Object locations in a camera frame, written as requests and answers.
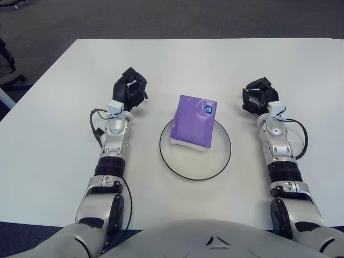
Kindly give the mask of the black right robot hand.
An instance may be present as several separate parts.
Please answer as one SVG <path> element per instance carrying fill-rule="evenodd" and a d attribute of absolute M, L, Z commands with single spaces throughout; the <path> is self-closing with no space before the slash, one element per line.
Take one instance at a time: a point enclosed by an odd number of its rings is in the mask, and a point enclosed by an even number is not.
<path fill-rule="evenodd" d="M 242 90 L 242 108 L 251 113 L 262 115 L 268 113 L 268 103 L 279 101 L 278 92 L 266 78 L 260 78 L 249 83 Z"/>

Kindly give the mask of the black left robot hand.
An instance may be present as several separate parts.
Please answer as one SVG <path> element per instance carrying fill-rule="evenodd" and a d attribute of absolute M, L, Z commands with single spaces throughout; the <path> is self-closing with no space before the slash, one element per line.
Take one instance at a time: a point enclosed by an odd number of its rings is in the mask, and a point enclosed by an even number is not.
<path fill-rule="evenodd" d="M 130 112 L 148 98 L 146 85 L 147 80 L 129 67 L 114 84 L 112 99 L 123 103 L 124 111 Z"/>

